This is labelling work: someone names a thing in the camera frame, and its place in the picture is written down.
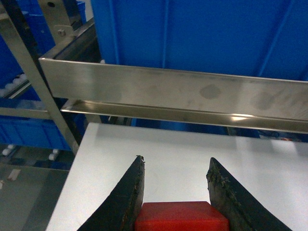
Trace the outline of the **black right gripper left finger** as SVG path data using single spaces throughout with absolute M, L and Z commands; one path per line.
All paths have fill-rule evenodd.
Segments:
M 141 211 L 145 162 L 141 155 L 127 169 L 104 202 L 81 225 L 80 231 L 132 231 Z

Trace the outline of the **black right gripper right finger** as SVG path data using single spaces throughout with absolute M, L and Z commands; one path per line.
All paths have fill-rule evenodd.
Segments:
M 211 205 L 229 221 L 231 231 L 289 231 L 217 159 L 206 174 Z

